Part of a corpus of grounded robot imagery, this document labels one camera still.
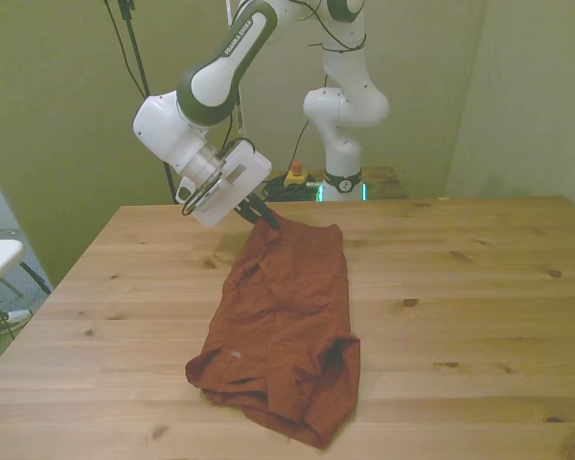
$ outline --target wood grain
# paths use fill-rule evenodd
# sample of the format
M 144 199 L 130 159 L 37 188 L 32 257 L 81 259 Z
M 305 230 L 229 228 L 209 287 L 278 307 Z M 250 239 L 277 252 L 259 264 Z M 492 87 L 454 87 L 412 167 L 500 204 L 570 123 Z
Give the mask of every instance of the wood grain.
M 360 404 L 326 452 L 184 377 L 250 231 L 123 208 L 0 359 L 0 460 L 575 460 L 575 207 L 292 203 L 344 232 Z

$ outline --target cloth fold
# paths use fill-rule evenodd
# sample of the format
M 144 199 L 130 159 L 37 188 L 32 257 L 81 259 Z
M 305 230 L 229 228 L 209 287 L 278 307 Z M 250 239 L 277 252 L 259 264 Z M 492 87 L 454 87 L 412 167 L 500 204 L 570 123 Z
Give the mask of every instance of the cloth fold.
M 357 406 L 343 235 L 277 216 L 260 220 L 223 286 L 188 381 L 214 403 L 319 449 Z

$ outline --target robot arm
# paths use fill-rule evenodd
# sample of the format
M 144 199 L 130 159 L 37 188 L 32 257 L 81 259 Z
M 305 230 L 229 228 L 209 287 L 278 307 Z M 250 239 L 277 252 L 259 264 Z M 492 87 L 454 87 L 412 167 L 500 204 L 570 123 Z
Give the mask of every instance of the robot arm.
M 249 221 L 264 217 L 277 225 L 272 213 L 253 194 L 271 173 L 270 162 L 246 140 L 229 151 L 218 152 L 206 135 L 232 113 L 240 81 L 255 56 L 296 18 L 307 17 L 310 12 L 324 16 L 340 40 L 325 39 L 325 53 L 329 54 L 325 67 L 328 75 L 345 87 L 344 94 L 324 88 L 312 92 L 305 103 L 307 115 L 327 146 L 329 165 L 329 155 L 333 163 L 340 160 L 332 169 L 338 177 L 359 171 L 359 146 L 355 141 L 343 143 L 338 127 L 372 127 L 387 115 L 387 100 L 370 81 L 361 50 L 344 52 L 344 45 L 351 47 L 348 43 L 360 40 L 360 44 L 364 39 L 360 14 L 364 0 L 309 1 L 314 5 L 300 0 L 243 0 L 244 8 L 216 57 L 186 72 L 176 91 L 148 98 L 139 110 L 135 133 L 179 173 L 182 182 L 177 199 L 187 214 L 194 214 L 206 225 L 215 226 L 232 209 Z M 355 188 L 350 185 L 350 192 Z

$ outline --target crumpled fabric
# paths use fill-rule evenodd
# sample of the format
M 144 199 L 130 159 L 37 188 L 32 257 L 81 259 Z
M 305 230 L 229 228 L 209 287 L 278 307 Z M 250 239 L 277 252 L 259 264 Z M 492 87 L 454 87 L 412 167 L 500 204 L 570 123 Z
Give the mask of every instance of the crumpled fabric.
M 277 219 L 280 230 L 254 226 L 186 376 L 210 401 L 322 449 L 355 410 L 360 377 L 343 235 Z

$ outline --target cable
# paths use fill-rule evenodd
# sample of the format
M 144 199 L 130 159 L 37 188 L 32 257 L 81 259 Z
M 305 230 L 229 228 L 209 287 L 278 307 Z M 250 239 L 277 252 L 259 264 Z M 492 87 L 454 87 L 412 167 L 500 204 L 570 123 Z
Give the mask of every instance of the cable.
M 228 127 L 228 132 L 226 132 L 226 137 L 223 140 L 223 144 L 221 144 L 221 149 L 224 150 L 226 144 L 228 144 L 228 139 L 230 138 L 230 134 L 232 133 L 232 126 L 234 125 L 234 115 L 230 112 L 230 126 Z
M 125 5 L 126 12 L 124 12 L 124 10 L 122 10 L 122 18 L 125 20 L 126 25 L 127 25 L 127 31 L 129 33 L 129 36 L 130 36 L 130 41 L 132 42 L 132 49 L 134 50 L 134 55 L 136 57 L 136 62 L 138 64 L 138 70 L 139 70 L 139 73 L 141 74 L 141 80 L 143 81 L 143 87 L 145 88 L 145 91 L 143 91 L 143 88 L 141 88 L 141 85 L 139 84 L 138 80 L 134 77 L 134 74 L 132 73 L 132 69 L 130 69 L 130 64 L 127 61 L 126 48 L 124 47 L 124 42 L 123 42 L 122 36 L 119 32 L 119 28 L 117 27 L 117 22 L 115 21 L 115 16 L 113 15 L 113 11 L 111 10 L 111 7 L 108 5 L 108 0 L 104 0 L 104 5 L 106 6 L 106 10 L 108 11 L 108 15 L 111 19 L 111 23 L 113 24 L 113 30 L 115 31 L 115 35 L 117 36 L 117 41 L 119 42 L 119 47 L 122 50 L 122 57 L 124 58 L 124 64 L 126 65 L 127 72 L 129 73 L 130 77 L 132 78 L 132 81 L 134 82 L 134 84 L 136 85 L 138 92 L 141 94 L 143 99 L 146 99 L 151 93 L 150 93 L 149 85 L 147 83 L 147 76 L 145 75 L 145 67 L 143 66 L 143 60 L 141 59 L 141 54 L 140 54 L 139 49 L 138 49 L 138 43 L 136 41 L 136 36 L 134 35 L 134 29 L 132 28 L 132 23 L 131 23 L 131 17 L 132 16 L 131 16 L 131 13 L 129 12 L 130 5 Z M 166 179 L 168 181 L 169 189 L 171 191 L 172 202 L 174 204 L 176 204 L 177 203 L 176 198 L 175 198 L 176 197 L 176 187 L 174 186 L 173 171 L 171 170 L 171 165 L 169 165 L 167 162 L 164 162 L 164 173 L 166 174 Z
M 319 7 L 322 6 L 322 0 L 319 0 L 319 2 L 317 3 L 317 7 L 315 7 L 315 11 L 317 12 L 319 10 Z M 308 19 L 311 19 L 314 16 L 314 13 L 312 12 L 309 16 L 304 17 L 303 19 L 298 19 L 296 22 L 302 22 L 302 21 L 306 21 Z
M 141 93 L 141 96 L 143 96 L 143 99 L 146 99 L 147 96 L 143 92 L 143 88 L 141 88 L 141 85 L 138 83 L 137 79 L 134 77 L 134 74 L 132 73 L 132 69 L 130 69 L 130 64 L 127 61 L 126 48 L 124 47 L 124 42 L 122 41 L 122 36 L 119 33 L 117 23 L 115 22 L 115 16 L 113 16 L 113 11 L 111 10 L 111 7 L 108 5 L 108 0 L 104 0 L 104 5 L 106 6 L 106 10 L 108 11 L 108 15 L 111 18 L 111 22 L 113 23 L 113 29 L 115 30 L 115 35 L 117 36 L 117 41 L 119 42 L 119 47 L 122 50 L 122 56 L 124 58 L 124 64 L 126 65 L 127 72 L 129 73 L 130 77 L 132 78 L 132 81 L 134 82 L 134 84 L 136 85 L 138 92 Z
M 324 79 L 324 87 L 328 84 L 328 75 Z M 274 179 L 267 181 L 262 189 L 262 195 L 264 197 L 264 202 L 281 202 L 281 201 L 308 201 L 310 198 L 317 195 L 317 190 L 311 187 L 307 187 L 307 184 L 290 184 L 285 186 L 286 178 L 291 171 L 291 165 L 293 165 L 296 159 L 296 154 L 298 153 L 298 148 L 303 139 L 305 131 L 309 127 L 311 122 L 307 121 L 303 126 L 300 134 L 298 135 L 298 140 L 296 141 L 296 147 L 294 147 L 294 153 L 291 155 L 289 160 L 289 166 L 287 167 L 287 172 L 281 174 Z M 313 176 L 309 175 L 306 182 L 313 182 Z
M 317 12 L 318 8 L 314 8 L 311 5 L 309 5 L 309 3 L 304 2 L 302 0 L 289 0 L 291 3 L 295 3 L 297 5 L 302 5 L 303 7 L 308 8 L 313 15 L 317 18 L 317 21 L 319 22 L 319 24 L 322 26 L 322 28 L 324 29 L 324 31 L 326 31 L 326 34 L 328 34 L 329 36 L 331 36 L 334 41 L 336 41 L 336 43 L 338 43 L 339 45 L 341 45 L 343 48 L 345 48 L 344 50 L 329 50 L 328 48 L 326 48 L 323 43 L 314 43 L 312 45 L 309 46 L 321 46 L 324 51 L 328 51 L 331 53 L 352 53 L 354 51 L 360 51 L 361 49 L 363 49 L 366 46 L 366 40 L 368 38 L 368 36 L 365 34 L 364 35 L 364 39 L 362 40 L 362 43 L 360 43 L 359 45 L 357 45 L 355 48 L 352 48 L 351 46 L 347 46 L 345 43 L 343 43 L 341 40 L 339 40 L 336 35 L 334 35 L 330 29 L 328 28 L 328 26 L 324 23 L 324 21 L 322 20 L 322 18 L 319 16 L 319 13 Z

